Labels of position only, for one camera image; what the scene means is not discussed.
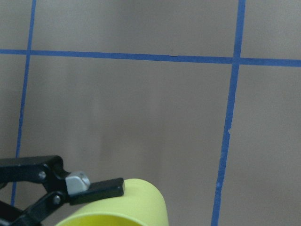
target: blue line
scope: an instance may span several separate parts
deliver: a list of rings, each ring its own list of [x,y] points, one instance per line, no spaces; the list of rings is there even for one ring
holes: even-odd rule
[[[241,58],[240,64],[241,65],[301,67],[301,60]]]
[[[232,64],[231,57],[215,57],[215,56],[169,56],[169,55],[134,54],[134,53],[102,53],[102,52],[47,51],[47,50],[32,50],[32,55]]]
[[[233,51],[232,72],[231,72],[230,87],[229,87],[229,94],[228,94],[225,126],[224,126],[223,138],[222,138],[222,150],[221,150],[220,165],[219,165],[219,169],[218,169],[216,188],[215,188],[215,197],[214,197],[214,206],[213,206],[213,211],[212,211],[211,226],[218,226],[218,220],[219,220],[220,210],[221,210],[222,186],[223,186],[223,182],[225,179],[229,142],[230,142],[229,130],[232,127],[232,119],[233,119],[234,104],[235,104],[235,94],[236,94],[236,87],[237,87],[237,81],[238,81],[240,53],[241,53],[241,46],[242,46],[242,39],[243,39],[245,6],[246,6],[246,0],[239,0],[237,23],[236,23],[236,34],[235,34],[235,44],[234,44],[234,51]]]
[[[20,107],[18,138],[17,138],[17,145],[16,145],[16,158],[19,157],[20,147],[21,147],[22,126],[23,126],[23,118],[24,118],[24,107],[25,107],[25,100],[26,100],[26,90],[27,90],[28,72],[29,72],[29,64],[30,64],[30,55],[31,55],[31,48],[32,48],[32,35],[33,35],[35,9],[36,9],[36,0],[32,0],[32,11],[31,11],[31,18],[30,18],[30,25],[29,25],[25,72],[24,72],[23,90],[22,90],[21,107]],[[11,192],[10,204],[12,206],[15,205],[15,198],[16,198],[16,182],[13,183],[13,188],[12,188],[12,192]]]
[[[22,50],[22,49],[0,49],[0,54],[26,55],[26,50]]]

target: grid square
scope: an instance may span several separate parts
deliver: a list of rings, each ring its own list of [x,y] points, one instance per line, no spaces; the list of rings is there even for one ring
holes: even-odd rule
[[[27,48],[31,6],[31,0],[0,1],[0,48]]]
[[[300,225],[300,68],[241,66],[220,225]]]
[[[246,1],[242,57],[301,59],[301,2]]]
[[[237,2],[39,0],[32,47],[231,57]]]
[[[24,56],[0,55],[0,153],[13,158],[16,151]],[[0,200],[10,202],[11,185],[1,189]]]
[[[91,181],[146,179],[165,196],[172,225],[209,224],[230,70],[33,56],[21,156],[59,154],[66,170],[84,170]],[[26,193],[32,186],[18,189]],[[16,197],[19,206],[30,202],[21,192]]]

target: cup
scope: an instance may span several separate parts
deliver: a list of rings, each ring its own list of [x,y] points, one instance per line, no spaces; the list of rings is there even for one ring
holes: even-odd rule
[[[56,226],[168,226],[160,191],[141,179],[125,180],[124,195],[91,202]]]

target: bolt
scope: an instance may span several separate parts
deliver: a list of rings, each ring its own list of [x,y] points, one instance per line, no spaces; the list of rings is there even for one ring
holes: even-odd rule
[[[61,197],[58,196],[58,195],[56,195],[55,197],[53,197],[52,203],[53,203],[54,205],[60,204],[60,203],[61,203]]]
[[[41,172],[39,173],[39,178],[40,178],[41,180],[44,180],[44,179],[46,178],[46,173],[45,173],[44,171],[41,171]]]

